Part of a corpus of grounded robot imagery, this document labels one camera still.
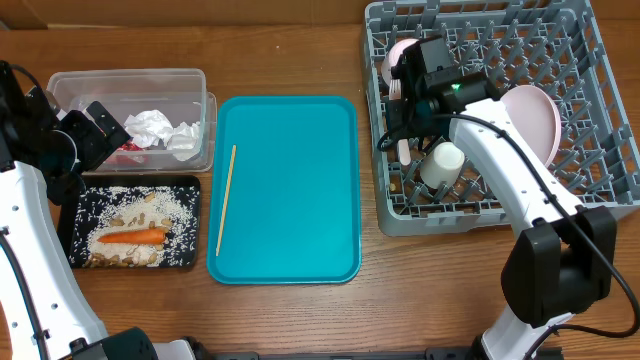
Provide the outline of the red snack wrapper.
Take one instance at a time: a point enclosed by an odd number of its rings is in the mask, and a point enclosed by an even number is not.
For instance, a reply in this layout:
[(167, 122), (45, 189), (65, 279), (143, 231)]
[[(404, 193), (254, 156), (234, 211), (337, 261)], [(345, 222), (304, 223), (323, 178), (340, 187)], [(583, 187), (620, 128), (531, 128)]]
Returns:
[(122, 145), (118, 151), (120, 155), (114, 154), (109, 159), (113, 164), (138, 166), (147, 161), (147, 156), (144, 155), (144, 149), (135, 145), (132, 141), (128, 141)]

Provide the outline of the white plastic fork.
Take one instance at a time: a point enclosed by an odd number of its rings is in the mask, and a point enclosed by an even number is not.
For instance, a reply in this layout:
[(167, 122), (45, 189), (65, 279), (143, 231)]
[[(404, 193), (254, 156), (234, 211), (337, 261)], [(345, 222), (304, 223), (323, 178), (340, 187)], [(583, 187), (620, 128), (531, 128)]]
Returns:
[[(389, 99), (400, 100), (401, 99), (401, 81), (398, 79), (392, 79), (389, 84)], [(401, 139), (396, 143), (396, 150), (399, 162), (403, 166), (408, 166), (411, 163), (411, 153), (409, 148), (409, 142), (407, 139)]]

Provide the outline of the white napkin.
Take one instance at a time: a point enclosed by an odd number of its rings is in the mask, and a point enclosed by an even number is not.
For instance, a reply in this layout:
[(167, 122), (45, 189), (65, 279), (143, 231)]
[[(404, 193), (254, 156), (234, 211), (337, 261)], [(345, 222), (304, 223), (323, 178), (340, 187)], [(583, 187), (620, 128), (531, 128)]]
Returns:
[(200, 122), (188, 125), (182, 122), (174, 129), (166, 149), (181, 162), (195, 158), (200, 147)]
[(124, 122), (124, 128), (132, 137), (132, 143), (139, 148), (158, 146), (160, 141), (167, 144), (174, 133), (171, 122), (159, 110), (130, 115)]

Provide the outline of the bowl with rice and nuts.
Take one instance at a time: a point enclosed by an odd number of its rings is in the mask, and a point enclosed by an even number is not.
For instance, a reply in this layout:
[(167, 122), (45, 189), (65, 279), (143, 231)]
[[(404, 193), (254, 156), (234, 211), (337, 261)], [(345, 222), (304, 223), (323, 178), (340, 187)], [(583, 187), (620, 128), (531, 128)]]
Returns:
[(404, 50), (409, 46), (415, 44), (417, 39), (403, 39), (397, 42), (387, 53), (382, 65), (381, 65), (381, 76), (386, 85), (389, 85), (392, 79), (391, 69), (398, 63), (398, 60)]

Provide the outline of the frosted white cup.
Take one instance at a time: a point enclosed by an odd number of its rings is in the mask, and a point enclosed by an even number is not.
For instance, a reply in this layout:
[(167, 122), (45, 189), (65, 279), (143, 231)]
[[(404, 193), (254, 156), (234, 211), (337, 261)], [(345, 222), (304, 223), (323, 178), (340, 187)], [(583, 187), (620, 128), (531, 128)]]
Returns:
[(421, 180), (432, 189), (438, 189), (442, 184), (451, 188), (456, 183), (464, 162), (464, 153), (452, 142), (440, 143), (423, 160), (420, 167)]

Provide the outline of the orange carrot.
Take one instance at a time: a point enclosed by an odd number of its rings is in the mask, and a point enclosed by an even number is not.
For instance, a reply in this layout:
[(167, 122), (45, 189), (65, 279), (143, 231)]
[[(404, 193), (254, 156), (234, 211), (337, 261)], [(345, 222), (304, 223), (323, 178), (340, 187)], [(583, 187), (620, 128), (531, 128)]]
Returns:
[(117, 232), (98, 239), (104, 244), (159, 245), (165, 241), (165, 232), (159, 228)]

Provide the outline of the large white plate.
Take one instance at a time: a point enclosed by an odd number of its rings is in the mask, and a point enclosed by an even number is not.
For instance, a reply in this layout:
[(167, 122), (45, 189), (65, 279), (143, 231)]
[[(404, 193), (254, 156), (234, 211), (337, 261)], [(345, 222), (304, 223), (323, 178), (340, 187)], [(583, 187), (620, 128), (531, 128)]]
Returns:
[(501, 101), (513, 125), (540, 161), (549, 167), (559, 149), (561, 117), (554, 101), (540, 88), (520, 85)]

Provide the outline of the wooden chopstick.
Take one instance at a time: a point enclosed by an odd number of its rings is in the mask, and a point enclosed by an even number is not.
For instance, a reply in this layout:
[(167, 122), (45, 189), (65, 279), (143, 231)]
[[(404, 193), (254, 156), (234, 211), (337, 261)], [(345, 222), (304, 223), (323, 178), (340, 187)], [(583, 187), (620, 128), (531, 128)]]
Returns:
[(232, 185), (232, 179), (233, 179), (233, 173), (234, 173), (234, 167), (235, 167), (236, 153), (237, 153), (237, 145), (234, 144), (232, 146), (232, 151), (231, 151), (231, 156), (230, 156), (230, 163), (229, 163), (229, 169), (228, 169), (228, 173), (227, 173), (227, 180), (226, 180), (226, 184), (225, 184), (225, 193), (224, 193), (224, 198), (223, 198), (223, 205), (222, 205), (222, 210), (221, 210), (221, 215), (220, 215), (219, 232), (218, 232), (218, 238), (217, 238), (217, 243), (216, 243), (216, 252), (215, 252), (216, 257), (218, 257), (220, 255), (220, 251), (221, 251), (222, 239), (223, 239), (224, 228), (225, 228), (225, 223), (226, 223), (226, 214), (227, 214), (227, 209), (228, 209), (228, 202), (229, 202), (229, 196), (230, 196), (230, 192), (231, 192), (231, 185)]

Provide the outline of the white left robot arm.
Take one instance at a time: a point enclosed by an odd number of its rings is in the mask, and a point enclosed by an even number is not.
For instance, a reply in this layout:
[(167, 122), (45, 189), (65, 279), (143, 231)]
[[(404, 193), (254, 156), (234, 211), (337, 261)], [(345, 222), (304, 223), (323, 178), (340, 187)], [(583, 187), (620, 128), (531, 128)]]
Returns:
[(109, 335), (82, 294), (49, 206), (84, 190), (129, 136), (99, 103), (64, 116), (40, 84), (24, 92), (21, 66), (1, 64), (1, 307), (15, 359), (154, 359), (134, 327)]

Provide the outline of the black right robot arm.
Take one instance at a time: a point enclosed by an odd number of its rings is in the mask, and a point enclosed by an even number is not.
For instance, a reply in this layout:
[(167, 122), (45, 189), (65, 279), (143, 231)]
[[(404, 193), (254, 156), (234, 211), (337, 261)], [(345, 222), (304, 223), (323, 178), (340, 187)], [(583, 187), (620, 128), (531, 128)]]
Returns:
[(464, 73), (440, 36), (398, 42), (382, 72), (388, 130), (379, 148), (435, 138), (423, 183), (452, 184), (469, 160), (515, 235), (501, 273), (505, 310), (465, 356), (541, 358), (545, 339), (606, 298), (617, 277), (614, 216), (583, 206), (549, 171), (559, 142), (556, 106), (538, 87), (501, 91), (484, 73)]

